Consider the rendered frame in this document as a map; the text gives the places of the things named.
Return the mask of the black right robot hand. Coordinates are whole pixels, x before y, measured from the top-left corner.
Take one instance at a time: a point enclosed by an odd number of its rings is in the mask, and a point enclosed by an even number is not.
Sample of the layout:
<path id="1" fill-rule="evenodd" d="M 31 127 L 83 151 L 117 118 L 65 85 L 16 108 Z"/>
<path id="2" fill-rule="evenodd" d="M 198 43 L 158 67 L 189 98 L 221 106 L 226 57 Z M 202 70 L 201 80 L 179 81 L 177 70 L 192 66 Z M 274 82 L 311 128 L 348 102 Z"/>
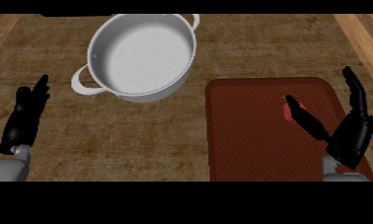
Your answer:
<path id="1" fill-rule="evenodd" d="M 364 87 L 350 66 L 342 69 L 342 75 L 350 88 L 351 111 L 333 133 L 328 133 L 322 122 L 305 109 L 295 114 L 295 120 L 311 137 L 326 141 L 329 156 L 354 170 L 363 159 L 373 135 L 373 115 L 367 112 Z"/>

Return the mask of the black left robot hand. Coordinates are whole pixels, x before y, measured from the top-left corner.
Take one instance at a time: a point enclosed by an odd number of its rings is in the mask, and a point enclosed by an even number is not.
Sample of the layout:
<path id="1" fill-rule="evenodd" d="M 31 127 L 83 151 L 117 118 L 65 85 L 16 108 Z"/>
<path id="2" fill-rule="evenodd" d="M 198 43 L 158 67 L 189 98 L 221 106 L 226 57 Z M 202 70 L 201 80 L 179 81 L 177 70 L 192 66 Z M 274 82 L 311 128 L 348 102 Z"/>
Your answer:
<path id="1" fill-rule="evenodd" d="M 49 90 L 47 74 L 43 75 L 34 88 L 22 86 L 16 90 L 16 104 L 0 140 L 0 153 L 5 155 L 13 155 L 13 148 L 19 145 L 34 145 L 40 119 L 50 98 Z"/>

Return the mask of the red bell pepper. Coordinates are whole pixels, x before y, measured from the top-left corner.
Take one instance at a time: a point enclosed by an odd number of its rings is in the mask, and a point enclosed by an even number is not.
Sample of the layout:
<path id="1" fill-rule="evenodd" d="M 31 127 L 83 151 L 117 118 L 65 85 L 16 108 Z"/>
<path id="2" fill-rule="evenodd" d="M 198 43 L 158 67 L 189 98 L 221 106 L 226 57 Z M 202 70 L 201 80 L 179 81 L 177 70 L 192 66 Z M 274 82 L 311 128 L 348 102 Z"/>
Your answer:
<path id="1" fill-rule="evenodd" d="M 283 97 L 283 116 L 286 122 L 295 123 L 295 114 L 301 109 L 305 108 L 305 105 L 297 101 L 297 99 L 291 96 Z"/>

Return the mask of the white metal pot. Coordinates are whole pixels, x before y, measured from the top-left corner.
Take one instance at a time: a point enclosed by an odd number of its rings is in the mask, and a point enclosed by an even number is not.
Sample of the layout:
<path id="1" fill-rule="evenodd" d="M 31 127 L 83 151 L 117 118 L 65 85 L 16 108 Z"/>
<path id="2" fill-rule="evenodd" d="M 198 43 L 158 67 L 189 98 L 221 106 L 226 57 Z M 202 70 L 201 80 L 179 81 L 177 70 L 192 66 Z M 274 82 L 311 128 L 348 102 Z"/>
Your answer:
<path id="1" fill-rule="evenodd" d="M 199 15 L 190 20 L 179 14 L 115 15 L 95 33 L 80 68 L 98 86 L 86 87 L 74 75 L 74 91 L 86 96 L 108 92 L 137 104 L 167 98 L 187 81 L 198 26 Z"/>

